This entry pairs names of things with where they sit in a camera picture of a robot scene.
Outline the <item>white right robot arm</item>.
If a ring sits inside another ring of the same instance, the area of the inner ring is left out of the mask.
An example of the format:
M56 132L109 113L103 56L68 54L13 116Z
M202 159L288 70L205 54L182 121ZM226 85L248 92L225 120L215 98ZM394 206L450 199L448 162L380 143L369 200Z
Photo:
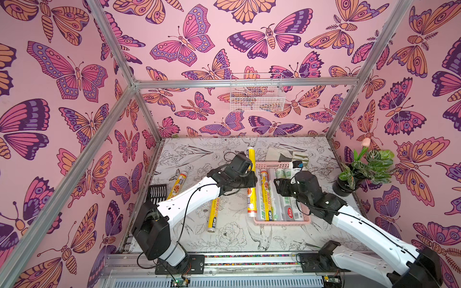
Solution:
M443 272L439 256L430 248L416 248L370 222L336 194L323 192L317 177L300 171L292 179L274 180L276 191L308 207L310 213L359 240L375 255L343 248L329 241L319 250L323 269L348 270L387 288L440 288Z

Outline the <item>yellow red wrap roll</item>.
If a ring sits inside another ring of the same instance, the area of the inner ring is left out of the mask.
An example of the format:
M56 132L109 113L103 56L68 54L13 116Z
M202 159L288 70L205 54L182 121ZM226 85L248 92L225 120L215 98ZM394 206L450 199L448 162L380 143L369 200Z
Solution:
M247 148L248 158L251 161L251 184L252 186L247 190L248 196L248 205L247 205L247 213L249 217L255 218L257 215L257 202L256 202L256 184L257 184L257 177L256 177L256 153L255 149L252 146Z

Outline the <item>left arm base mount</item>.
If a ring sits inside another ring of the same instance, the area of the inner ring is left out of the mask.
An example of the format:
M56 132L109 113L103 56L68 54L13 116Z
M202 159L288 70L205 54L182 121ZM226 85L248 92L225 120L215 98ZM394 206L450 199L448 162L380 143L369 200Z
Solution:
M205 268L204 254L186 254L186 257L177 265L172 266L169 262L158 264L155 275L181 274L193 275L203 274Z

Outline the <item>pink plastic basket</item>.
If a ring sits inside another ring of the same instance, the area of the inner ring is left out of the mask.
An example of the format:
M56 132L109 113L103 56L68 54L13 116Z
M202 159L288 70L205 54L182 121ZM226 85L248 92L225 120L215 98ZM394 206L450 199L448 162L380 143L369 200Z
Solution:
M296 204L293 198L276 193L273 180L276 176L289 178L292 175L290 162L257 162L256 188L257 215L254 224L268 226L302 226L311 223L307 215L309 209L303 204Z

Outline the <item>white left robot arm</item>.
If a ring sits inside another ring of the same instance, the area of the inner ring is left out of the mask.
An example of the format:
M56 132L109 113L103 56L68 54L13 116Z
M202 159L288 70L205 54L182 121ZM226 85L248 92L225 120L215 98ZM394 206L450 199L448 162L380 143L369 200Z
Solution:
M210 170L206 177L188 190L158 204L142 204L132 226L132 235L147 260L159 265L178 266L186 262L187 252L179 240L172 240L173 228L184 224L188 213L235 189L256 187L255 165L244 153L229 164Z

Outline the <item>white green wrap roll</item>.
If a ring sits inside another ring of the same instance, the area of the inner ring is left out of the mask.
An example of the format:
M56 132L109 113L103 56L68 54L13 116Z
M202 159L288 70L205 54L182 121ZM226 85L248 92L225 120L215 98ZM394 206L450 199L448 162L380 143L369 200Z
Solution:
M290 180L290 183L293 184L294 183L294 179L293 179L294 174L292 172L292 169L290 169L290 168L285 169L284 173L285 173L285 178ZM297 222L303 222L304 221L304 214L300 211L300 208L298 207L296 199L290 196L290 197L288 197L288 200L290 201L290 205L291 205L291 208L292 208L294 220L297 221Z

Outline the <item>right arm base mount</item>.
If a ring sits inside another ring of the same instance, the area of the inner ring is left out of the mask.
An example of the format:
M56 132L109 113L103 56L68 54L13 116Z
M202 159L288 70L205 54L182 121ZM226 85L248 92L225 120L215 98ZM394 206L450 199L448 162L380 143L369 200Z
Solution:
M298 253L296 256L297 262L301 265L301 269L306 272L349 272L339 268L333 262L333 252L341 244L337 241L328 241L317 252Z

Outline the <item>yellow blue label roll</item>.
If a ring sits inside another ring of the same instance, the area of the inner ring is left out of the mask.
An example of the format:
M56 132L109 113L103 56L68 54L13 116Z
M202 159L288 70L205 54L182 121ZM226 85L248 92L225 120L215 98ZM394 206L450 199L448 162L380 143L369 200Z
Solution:
M217 217L219 212L220 199L214 199L211 204L210 217L208 221L207 232L214 233L217 227Z

